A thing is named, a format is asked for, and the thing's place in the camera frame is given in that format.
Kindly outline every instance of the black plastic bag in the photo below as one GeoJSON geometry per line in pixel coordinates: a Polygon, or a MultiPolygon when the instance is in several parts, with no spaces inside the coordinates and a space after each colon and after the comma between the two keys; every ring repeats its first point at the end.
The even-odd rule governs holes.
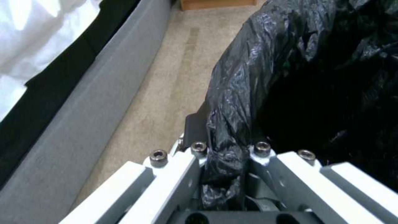
{"type": "Polygon", "coordinates": [[[213,69],[205,209],[244,209],[259,127],[277,153],[350,161],[398,189],[398,3],[269,0],[213,69]]]}

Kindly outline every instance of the hex socket bolt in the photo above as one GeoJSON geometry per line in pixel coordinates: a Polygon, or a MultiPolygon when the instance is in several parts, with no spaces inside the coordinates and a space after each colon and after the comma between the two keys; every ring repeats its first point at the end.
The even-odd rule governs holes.
{"type": "Polygon", "coordinates": [[[197,141],[192,143],[191,152],[198,158],[203,158],[207,154],[207,145],[204,142],[197,141]]]}
{"type": "Polygon", "coordinates": [[[161,168],[167,164],[167,153],[164,150],[155,150],[149,155],[150,164],[161,168]]]}
{"type": "Polygon", "coordinates": [[[267,157],[271,153],[271,146],[265,141],[259,141],[254,147],[254,154],[259,157],[267,157]]]}
{"type": "Polygon", "coordinates": [[[311,166],[315,164],[316,156],[313,152],[306,149],[301,149],[298,150],[297,155],[300,156],[307,163],[309,163],[311,166]]]}

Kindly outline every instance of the wooden baseboard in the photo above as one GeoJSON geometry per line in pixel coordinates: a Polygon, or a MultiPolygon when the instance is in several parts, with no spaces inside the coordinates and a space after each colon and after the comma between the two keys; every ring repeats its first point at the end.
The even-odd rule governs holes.
{"type": "Polygon", "coordinates": [[[257,0],[180,0],[182,10],[257,5],[257,0]]]}

